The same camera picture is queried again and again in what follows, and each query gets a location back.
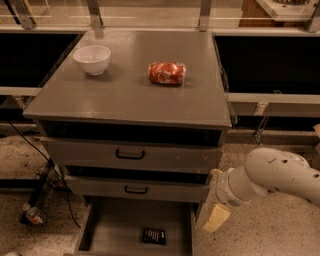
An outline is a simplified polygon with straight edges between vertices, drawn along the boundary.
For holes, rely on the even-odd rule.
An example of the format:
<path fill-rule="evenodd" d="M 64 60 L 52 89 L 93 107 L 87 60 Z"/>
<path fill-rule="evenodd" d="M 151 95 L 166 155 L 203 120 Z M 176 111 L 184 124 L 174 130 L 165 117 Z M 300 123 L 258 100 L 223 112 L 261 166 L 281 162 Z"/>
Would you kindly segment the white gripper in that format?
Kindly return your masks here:
<path fill-rule="evenodd" d="M 216 204 L 212 208 L 212 211 L 204 224 L 204 230 L 209 233 L 217 231 L 227 221 L 231 215 L 231 210 L 229 208 L 248 204 L 248 201 L 240 199 L 231 189 L 229 176 L 232 171 L 233 168 L 230 168 L 223 173 L 220 169 L 211 170 L 213 179 L 217 180 L 215 183 L 215 194 L 222 204 Z"/>

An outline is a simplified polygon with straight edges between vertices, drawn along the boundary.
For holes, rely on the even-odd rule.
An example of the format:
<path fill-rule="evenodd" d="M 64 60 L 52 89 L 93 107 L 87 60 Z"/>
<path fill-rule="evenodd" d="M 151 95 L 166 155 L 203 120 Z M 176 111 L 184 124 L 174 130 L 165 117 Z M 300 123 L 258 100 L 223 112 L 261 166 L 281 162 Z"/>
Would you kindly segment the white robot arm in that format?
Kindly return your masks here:
<path fill-rule="evenodd" d="M 213 204 L 204 230 L 217 231 L 230 217 L 232 209 L 253 199 L 279 192 L 320 206 L 320 172 L 300 155 L 273 148 L 250 151 L 244 163 L 221 172 L 215 169 Z"/>

